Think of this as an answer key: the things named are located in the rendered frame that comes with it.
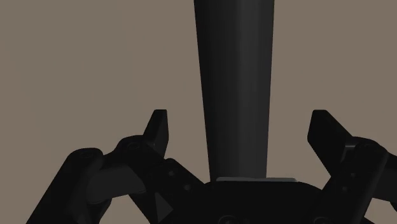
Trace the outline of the dark robot stand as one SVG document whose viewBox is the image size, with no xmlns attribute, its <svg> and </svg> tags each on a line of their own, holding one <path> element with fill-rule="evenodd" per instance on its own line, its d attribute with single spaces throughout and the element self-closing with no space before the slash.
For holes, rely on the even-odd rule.
<svg viewBox="0 0 397 224">
<path fill-rule="evenodd" d="M 275 0 L 194 0 L 211 181 L 265 178 Z"/>
</svg>

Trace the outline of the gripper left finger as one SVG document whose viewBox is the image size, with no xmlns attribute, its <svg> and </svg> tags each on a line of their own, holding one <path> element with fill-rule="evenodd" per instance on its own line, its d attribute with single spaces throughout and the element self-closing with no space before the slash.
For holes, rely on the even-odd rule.
<svg viewBox="0 0 397 224">
<path fill-rule="evenodd" d="M 125 137 L 108 153 L 69 154 L 26 224 L 99 224 L 113 198 L 128 195 L 150 224 L 172 224 L 204 184 L 165 158 L 167 111 L 156 109 L 141 135 Z"/>
</svg>

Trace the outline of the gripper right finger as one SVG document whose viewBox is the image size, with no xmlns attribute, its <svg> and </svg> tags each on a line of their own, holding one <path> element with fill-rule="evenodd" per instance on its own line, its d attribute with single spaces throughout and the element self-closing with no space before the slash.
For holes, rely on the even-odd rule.
<svg viewBox="0 0 397 224">
<path fill-rule="evenodd" d="M 365 216 L 372 199 L 397 211 L 397 155 L 351 135 L 325 109 L 312 112 L 307 141 L 330 174 L 307 224 L 374 224 Z"/>
</svg>

